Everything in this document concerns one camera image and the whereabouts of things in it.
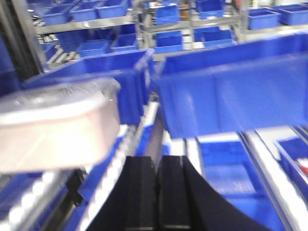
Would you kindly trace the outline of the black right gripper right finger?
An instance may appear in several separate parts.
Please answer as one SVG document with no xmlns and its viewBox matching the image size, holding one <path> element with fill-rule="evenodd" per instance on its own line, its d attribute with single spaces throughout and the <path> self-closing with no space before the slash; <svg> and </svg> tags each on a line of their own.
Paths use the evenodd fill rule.
<svg viewBox="0 0 308 231">
<path fill-rule="evenodd" d="M 216 192 L 186 156 L 164 155 L 158 167 L 161 231 L 266 231 Z"/>
</svg>

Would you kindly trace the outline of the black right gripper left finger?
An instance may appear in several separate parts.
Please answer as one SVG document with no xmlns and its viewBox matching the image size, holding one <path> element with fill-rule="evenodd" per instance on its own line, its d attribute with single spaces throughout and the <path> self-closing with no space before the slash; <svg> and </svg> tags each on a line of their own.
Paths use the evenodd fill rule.
<svg viewBox="0 0 308 231">
<path fill-rule="evenodd" d="M 155 168 L 150 157 L 126 158 L 115 187 L 87 230 L 155 230 Z"/>
</svg>

